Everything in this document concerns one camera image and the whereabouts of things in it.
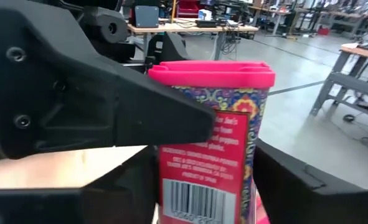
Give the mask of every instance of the concrete floor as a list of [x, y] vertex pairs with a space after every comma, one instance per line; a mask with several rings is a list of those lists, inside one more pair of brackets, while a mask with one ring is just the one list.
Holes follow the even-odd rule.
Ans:
[[[185, 39], [192, 57], [210, 58], [213, 40], [207, 36]], [[335, 36], [292, 41], [260, 34], [255, 40], [242, 39], [237, 52], [224, 55], [222, 60], [262, 60], [276, 72], [261, 139], [318, 169], [368, 189], [368, 147], [358, 141], [368, 137], [368, 115], [360, 114], [354, 124], [347, 124], [342, 117], [359, 112], [341, 105], [331, 107], [327, 101], [317, 117], [308, 116], [341, 44], [349, 41]], [[348, 72], [350, 68], [348, 65], [344, 70]]]

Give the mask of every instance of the table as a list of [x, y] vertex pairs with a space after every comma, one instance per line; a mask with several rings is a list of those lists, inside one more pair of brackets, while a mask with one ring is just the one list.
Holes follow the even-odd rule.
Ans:
[[[143, 52], [144, 56], [148, 52], [148, 43], [151, 38], [152, 33], [161, 33], [161, 32], [216, 32], [217, 35], [217, 44], [216, 44], [216, 51], [214, 55], [214, 60], [219, 60], [221, 58], [221, 48], [225, 42], [226, 32], [228, 28], [226, 27], [214, 27], [214, 28], [200, 28], [196, 27], [195, 21], [198, 19], [195, 18], [185, 18], [185, 19], [175, 19], [177, 23], [165, 23], [160, 24], [157, 28], [137, 28], [131, 24], [128, 24], [128, 29], [133, 34], [144, 34], [143, 37]], [[235, 27], [235, 31], [239, 32], [256, 32], [258, 28], [253, 26], [238, 26]]]
[[[368, 96], [368, 83], [356, 78], [357, 74], [364, 66], [366, 60], [368, 59], [368, 50], [357, 48], [357, 43], [353, 44], [343, 44], [341, 45], [341, 53], [339, 58], [336, 60], [336, 63], [333, 66], [331, 73], [328, 78], [325, 80], [324, 85], [322, 86], [321, 91], [311, 109], [310, 114], [316, 116], [318, 111], [322, 108], [323, 103], [326, 100], [334, 100], [333, 105], [338, 105], [342, 103], [344, 105], [350, 106], [360, 112], [368, 114], [368, 110], [360, 108], [357, 106], [358, 101], [350, 103], [344, 99], [348, 90], [355, 90], [362, 94]], [[350, 73], [343, 74], [342, 69], [348, 61], [350, 55], [358, 55], [359, 58]], [[330, 95], [331, 89], [334, 84], [341, 85], [341, 89], [336, 96]]]
[[272, 35], [276, 35], [276, 31], [278, 30], [278, 27], [279, 27], [279, 24], [281, 22], [282, 16], [290, 14], [290, 12], [288, 12], [288, 11], [283, 12], [283, 11], [279, 11], [279, 10], [271, 10], [271, 9], [264, 8], [264, 7], [249, 6], [249, 8], [256, 10], [256, 14], [254, 16], [254, 21], [253, 21], [254, 26], [257, 22], [257, 19], [260, 17], [261, 11], [275, 13], [276, 15], [278, 15], [278, 18], [276, 19], [276, 22], [275, 22], [275, 26], [273, 27]]

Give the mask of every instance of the box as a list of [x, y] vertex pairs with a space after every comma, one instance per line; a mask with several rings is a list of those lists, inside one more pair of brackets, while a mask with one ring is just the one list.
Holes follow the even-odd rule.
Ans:
[[207, 142], [159, 147], [160, 224], [253, 223], [253, 152], [275, 73], [223, 61], [163, 62], [148, 73], [217, 114]]

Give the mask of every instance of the product label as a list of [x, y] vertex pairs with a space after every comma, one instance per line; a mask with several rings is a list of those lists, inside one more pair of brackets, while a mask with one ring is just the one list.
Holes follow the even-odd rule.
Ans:
[[160, 147], [161, 224], [240, 223], [248, 119], [217, 111], [209, 141]]

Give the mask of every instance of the colorful patterned label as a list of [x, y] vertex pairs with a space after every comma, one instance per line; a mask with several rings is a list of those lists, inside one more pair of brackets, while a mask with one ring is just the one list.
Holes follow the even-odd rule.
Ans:
[[173, 88], [217, 110], [217, 121], [208, 142], [161, 146], [161, 201], [169, 203], [169, 210], [163, 204], [159, 211], [161, 224], [252, 224], [253, 152], [268, 90]]

